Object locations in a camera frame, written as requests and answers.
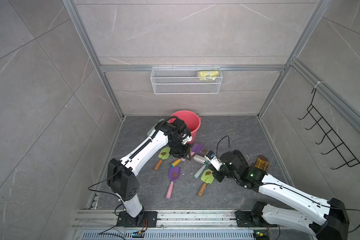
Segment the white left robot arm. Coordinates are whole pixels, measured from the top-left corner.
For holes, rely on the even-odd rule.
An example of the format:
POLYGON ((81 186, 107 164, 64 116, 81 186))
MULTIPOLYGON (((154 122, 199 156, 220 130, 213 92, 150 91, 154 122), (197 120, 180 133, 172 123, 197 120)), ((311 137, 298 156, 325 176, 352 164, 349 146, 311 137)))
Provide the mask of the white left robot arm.
POLYGON ((137 175, 143 166, 161 148, 168 146, 169 154, 176 158, 191 159, 191 130, 177 116, 158 122, 147 138, 131 153, 123 158, 111 159, 107 167, 107 178, 99 182, 107 183, 110 195, 117 197, 125 209, 122 220, 133 226, 148 225, 144 217, 144 207, 140 203, 138 191, 140 184, 137 175))

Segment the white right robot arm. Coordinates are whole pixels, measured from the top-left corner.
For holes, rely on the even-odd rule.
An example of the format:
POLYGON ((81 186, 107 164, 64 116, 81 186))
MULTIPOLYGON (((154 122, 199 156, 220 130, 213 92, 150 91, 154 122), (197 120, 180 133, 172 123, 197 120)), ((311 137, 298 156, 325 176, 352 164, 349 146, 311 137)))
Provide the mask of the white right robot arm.
POLYGON ((348 235, 358 230, 350 230, 350 220, 344 203, 336 198, 326 200, 300 191, 267 172, 270 162, 264 155, 258 155, 249 164, 238 151, 228 151, 221 156, 209 151, 204 156, 205 163, 218 182, 231 179, 237 185, 274 198, 289 209, 257 202, 251 211, 255 224, 285 226, 307 233, 317 240, 346 240, 348 235))

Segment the white cleaning brush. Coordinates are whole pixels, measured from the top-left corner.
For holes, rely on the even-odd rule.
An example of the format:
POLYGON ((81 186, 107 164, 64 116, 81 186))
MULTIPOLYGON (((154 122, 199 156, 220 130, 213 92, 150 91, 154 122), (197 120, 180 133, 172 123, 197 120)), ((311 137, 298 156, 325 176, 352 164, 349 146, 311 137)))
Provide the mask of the white cleaning brush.
POLYGON ((194 155, 193 160, 195 160, 196 162, 201 163, 201 164, 204 164, 206 161, 205 157, 200 156, 200 155, 194 155))

